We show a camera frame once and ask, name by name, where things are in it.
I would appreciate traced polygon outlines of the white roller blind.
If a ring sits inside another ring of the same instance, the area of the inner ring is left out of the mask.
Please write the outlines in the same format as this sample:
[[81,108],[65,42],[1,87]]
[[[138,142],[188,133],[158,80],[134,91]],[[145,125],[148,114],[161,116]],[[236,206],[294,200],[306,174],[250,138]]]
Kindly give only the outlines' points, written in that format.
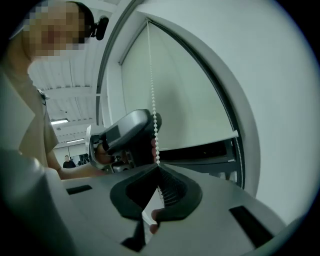
[[146,26],[122,64],[127,112],[156,110],[159,149],[176,150],[236,138],[216,89],[196,60],[154,24]]

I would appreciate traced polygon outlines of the dark window pane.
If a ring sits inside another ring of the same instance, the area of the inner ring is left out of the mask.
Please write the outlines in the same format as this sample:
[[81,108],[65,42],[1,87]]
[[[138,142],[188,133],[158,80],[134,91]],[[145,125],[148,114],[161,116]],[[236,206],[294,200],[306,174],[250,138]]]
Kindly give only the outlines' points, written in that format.
[[160,152],[160,161],[234,183],[241,181],[240,164],[233,139],[163,150]]

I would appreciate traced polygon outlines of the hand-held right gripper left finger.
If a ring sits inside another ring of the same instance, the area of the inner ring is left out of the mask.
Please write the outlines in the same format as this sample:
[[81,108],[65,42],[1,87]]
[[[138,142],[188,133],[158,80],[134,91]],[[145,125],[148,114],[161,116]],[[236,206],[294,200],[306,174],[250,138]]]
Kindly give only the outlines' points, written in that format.
[[142,212],[156,191],[155,164],[63,180],[63,221],[70,242],[61,256],[160,256],[160,235],[145,241]]

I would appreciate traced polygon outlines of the person's left hand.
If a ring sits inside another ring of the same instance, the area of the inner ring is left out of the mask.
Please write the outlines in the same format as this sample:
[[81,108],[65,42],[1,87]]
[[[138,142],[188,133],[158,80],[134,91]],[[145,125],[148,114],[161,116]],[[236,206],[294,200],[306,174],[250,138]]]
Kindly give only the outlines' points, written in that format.
[[[156,140],[152,139],[150,143],[152,145],[152,149],[151,149],[152,159],[153,159],[153,162],[156,163],[157,162]],[[99,144],[98,147],[96,148],[95,157],[96,157],[96,160],[102,165],[111,164],[111,163],[114,163],[116,161],[116,157],[114,157],[112,155],[109,155],[103,149],[103,145],[102,144]],[[125,151],[122,151],[120,153],[120,159],[118,161],[122,161],[122,162],[124,162],[126,164],[129,162]]]

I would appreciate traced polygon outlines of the person's left forearm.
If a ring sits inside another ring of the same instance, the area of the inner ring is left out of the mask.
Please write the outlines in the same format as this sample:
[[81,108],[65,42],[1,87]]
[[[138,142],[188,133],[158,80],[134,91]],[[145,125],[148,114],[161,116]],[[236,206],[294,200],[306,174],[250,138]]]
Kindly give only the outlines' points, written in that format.
[[61,180],[98,177],[106,174],[103,170],[92,166],[90,163],[73,168],[60,168],[57,173]]

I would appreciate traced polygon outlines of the black window side track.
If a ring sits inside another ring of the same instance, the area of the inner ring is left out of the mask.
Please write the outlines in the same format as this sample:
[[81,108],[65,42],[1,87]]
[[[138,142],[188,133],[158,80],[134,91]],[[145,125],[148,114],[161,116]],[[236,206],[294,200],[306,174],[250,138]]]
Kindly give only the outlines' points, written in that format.
[[245,154],[244,154],[242,135],[241,135],[241,132],[239,132],[239,124],[238,124],[235,110],[232,106],[232,103],[229,97],[227,96],[225,90],[223,89],[222,84],[220,83],[219,79],[217,78],[213,70],[210,68],[208,62],[186,40],[184,40],[182,37],[174,33],[172,30],[168,29],[164,25],[152,19],[148,18],[146,20],[146,23],[148,25],[153,24],[154,26],[156,26],[157,28],[159,28],[160,30],[168,34],[178,44],[180,44],[180,46],[182,46],[184,50],[186,50],[188,54],[196,61],[198,66],[202,69],[202,71],[205,73],[205,75],[209,79],[211,85],[213,86],[215,92],[219,97],[219,100],[223,105],[223,108],[226,112],[226,115],[232,130],[238,132],[238,136],[233,138],[231,141],[232,141],[232,144],[234,145],[235,158],[239,167],[239,170],[237,171],[236,184],[240,188],[244,189],[246,184],[246,165],[245,165]]

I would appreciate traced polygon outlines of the person's beige shirt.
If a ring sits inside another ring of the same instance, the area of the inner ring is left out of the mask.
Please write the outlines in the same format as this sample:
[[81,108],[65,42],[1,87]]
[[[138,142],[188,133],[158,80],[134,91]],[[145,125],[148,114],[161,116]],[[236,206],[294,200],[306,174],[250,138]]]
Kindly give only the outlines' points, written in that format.
[[19,33],[10,40],[0,60],[0,148],[36,159],[62,178],[53,151],[58,140],[47,110],[48,97],[34,86],[28,74],[31,63]]

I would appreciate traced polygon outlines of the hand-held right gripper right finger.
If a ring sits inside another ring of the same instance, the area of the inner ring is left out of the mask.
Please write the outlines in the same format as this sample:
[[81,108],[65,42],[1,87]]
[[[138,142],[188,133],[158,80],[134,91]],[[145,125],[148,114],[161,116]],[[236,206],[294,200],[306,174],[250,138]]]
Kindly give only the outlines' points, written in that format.
[[230,181],[171,166],[199,184],[202,199],[185,219],[166,221],[146,245],[146,256],[240,256],[254,250],[230,212],[245,207],[273,236],[286,224],[269,207]]

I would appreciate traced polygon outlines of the person's right hand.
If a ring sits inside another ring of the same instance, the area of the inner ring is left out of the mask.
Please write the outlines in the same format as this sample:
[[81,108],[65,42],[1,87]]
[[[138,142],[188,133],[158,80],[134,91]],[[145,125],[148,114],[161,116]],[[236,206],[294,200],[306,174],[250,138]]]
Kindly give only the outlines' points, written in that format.
[[[157,220],[157,215],[162,209],[155,209],[151,212],[151,218],[156,221]],[[159,229],[159,223],[157,222],[156,224],[151,224],[149,226],[149,231],[154,235],[158,229]]]

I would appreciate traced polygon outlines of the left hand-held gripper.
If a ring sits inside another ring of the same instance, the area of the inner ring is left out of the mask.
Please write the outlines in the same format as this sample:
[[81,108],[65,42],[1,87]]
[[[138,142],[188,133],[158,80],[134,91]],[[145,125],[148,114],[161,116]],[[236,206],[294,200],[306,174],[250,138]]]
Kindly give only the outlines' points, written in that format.
[[[155,117],[147,109],[133,110],[109,128],[90,124],[86,129],[86,153],[89,162],[105,173],[120,173],[131,168],[153,164],[151,140],[159,136],[162,125],[161,115]],[[119,151],[107,155],[112,158],[108,164],[102,164],[95,153],[102,145],[105,151]]]

